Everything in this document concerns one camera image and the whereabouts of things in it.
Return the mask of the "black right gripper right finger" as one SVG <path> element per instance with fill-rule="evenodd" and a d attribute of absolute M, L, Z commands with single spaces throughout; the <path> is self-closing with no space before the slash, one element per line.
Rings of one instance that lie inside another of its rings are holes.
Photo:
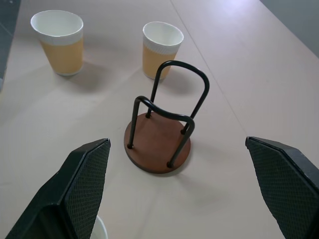
<path fill-rule="evenodd" d="M 287 239 L 319 237 L 319 170 L 298 149 L 249 136 L 262 197 Z"/>

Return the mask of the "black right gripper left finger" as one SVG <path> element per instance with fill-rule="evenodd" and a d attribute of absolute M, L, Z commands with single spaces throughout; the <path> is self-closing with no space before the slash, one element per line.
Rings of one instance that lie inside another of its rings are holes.
<path fill-rule="evenodd" d="M 70 152 L 6 237 L 90 238 L 103 197 L 110 147 L 110 140 L 103 138 Z"/>

